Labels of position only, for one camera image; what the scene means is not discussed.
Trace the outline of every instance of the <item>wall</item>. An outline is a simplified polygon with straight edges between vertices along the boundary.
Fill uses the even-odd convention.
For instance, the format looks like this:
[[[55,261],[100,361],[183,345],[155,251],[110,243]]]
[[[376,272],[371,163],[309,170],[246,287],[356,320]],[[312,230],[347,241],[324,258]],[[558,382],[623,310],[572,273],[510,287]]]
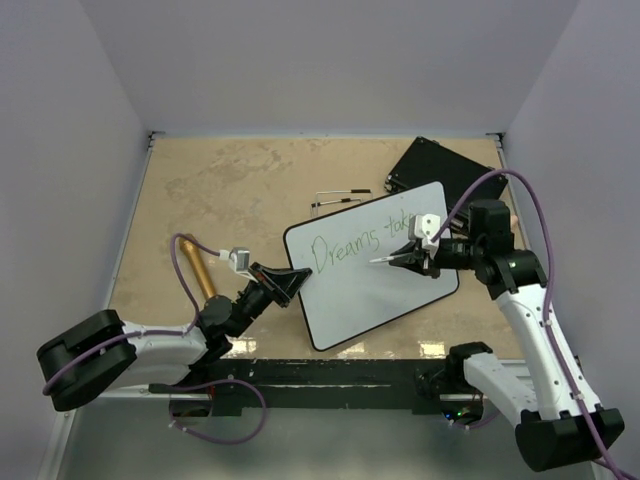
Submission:
[[[40,344],[102,307],[142,125],[76,0],[0,2],[0,478],[33,478],[53,407]]]
[[[640,472],[640,3],[582,0],[506,136],[509,166],[546,207],[555,303],[589,381],[627,430],[612,451]],[[522,189],[528,233],[544,251]]]
[[[576,0],[81,0],[170,133],[504,131]]]

